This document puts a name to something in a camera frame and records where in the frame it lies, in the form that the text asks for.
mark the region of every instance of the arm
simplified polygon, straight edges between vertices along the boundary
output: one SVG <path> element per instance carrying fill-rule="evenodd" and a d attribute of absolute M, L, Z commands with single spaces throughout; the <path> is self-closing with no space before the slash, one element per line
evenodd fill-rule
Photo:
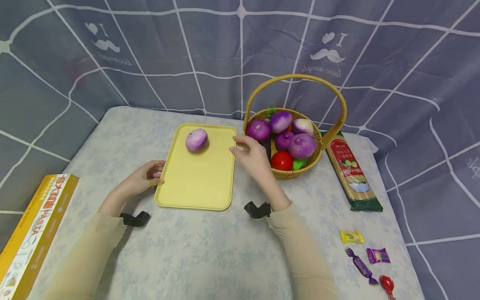
<path fill-rule="evenodd" d="M 106 197 L 85 231 L 60 264 L 42 300 L 93 299 L 107 259 L 125 232 L 120 213 L 128 199 L 162 183 L 165 161 L 151 161 L 122 181 Z"/>
<path fill-rule="evenodd" d="M 277 184 L 265 149 L 250 137 L 234 137 L 249 151 L 231 148 L 250 176 L 268 198 L 273 212 L 269 227 L 282 241 L 288 265 L 295 280 L 299 300 L 336 300 L 337 289 L 325 258 L 315 238 L 297 213 L 283 189 Z"/>

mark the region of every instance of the beige sleeve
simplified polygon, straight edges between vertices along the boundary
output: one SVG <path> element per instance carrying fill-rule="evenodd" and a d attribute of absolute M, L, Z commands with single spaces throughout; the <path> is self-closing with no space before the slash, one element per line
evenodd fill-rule
<path fill-rule="evenodd" d="M 294 204 L 273 212 L 269 227 L 282 241 L 298 300 L 336 300 L 338 291 L 324 255 Z"/>
<path fill-rule="evenodd" d="M 42 300 L 93 299 L 107 259 L 125 228 L 123 218 L 96 213 L 60 264 Z"/>

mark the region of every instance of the purple candy wrapper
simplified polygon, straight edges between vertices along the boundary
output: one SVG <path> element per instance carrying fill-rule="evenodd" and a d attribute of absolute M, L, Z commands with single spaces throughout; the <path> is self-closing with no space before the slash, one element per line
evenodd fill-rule
<path fill-rule="evenodd" d="M 368 260 L 371 264 L 376 264 L 379 262 L 390 263 L 390 257 L 388 257 L 387 250 L 383 249 L 370 249 L 367 248 Z"/>
<path fill-rule="evenodd" d="M 353 258 L 353 263 L 357 267 L 357 269 L 360 271 L 360 273 L 369 279 L 368 283 L 371 286 L 377 286 L 378 281 L 372 277 L 372 272 L 370 269 L 363 263 L 363 261 L 353 253 L 353 250 L 350 248 L 345 248 L 345 252 L 347 253 L 348 256 Z"/>

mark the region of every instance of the red tomato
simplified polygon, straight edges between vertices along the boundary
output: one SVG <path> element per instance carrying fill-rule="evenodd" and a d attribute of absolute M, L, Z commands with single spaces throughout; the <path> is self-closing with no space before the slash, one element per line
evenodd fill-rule
<path fill-rule="evenodd" d="M 292 171 L 293 158 L 287 151 L 280 151 L 272 156 L 272 168 L 282 171 Z"/>

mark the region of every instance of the table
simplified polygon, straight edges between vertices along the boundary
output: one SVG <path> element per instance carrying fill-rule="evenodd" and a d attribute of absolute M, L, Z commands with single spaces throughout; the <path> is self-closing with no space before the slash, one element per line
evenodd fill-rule
<path fill-rule="evenodd" d="M 109 110 L 65 172 L 80 177 L 29 299 L 39 299 L 53 272 L 82 233 L 108 192 L 137 167 L 167 157 L 176 128 L 182 123 L 233 126 L 242 121 L 138 108 Z M 423 299 L 423 294 L 388 200 L 374 146 L 366 137 L 345 134 L 382 213 L 351 212 L 326 153 L 309 172 L 280 185 L 298 207 L 321 244 L 344 299 L 385 300 L 381 287 L 370 287 L 352 259 L 351 247 L 374 276 L 395 282 L 397 299 Z M 144 228 L 129 228 L 110 257 L 96 299 L 292 299 L 293 290 L 280 241 L 264 219 L 243 210 L 249 201 L 266 201 L 257 184 L 237 163 L 232 204 L 222 212 L 161 208 L 151 190 L 130 201 L 126 211 L 147 211 Z M 339 229 L 359 229 L 364 244 L 343 244 Z M 365 249 L 387 248 L 391 264 L 370 265 Z"/>

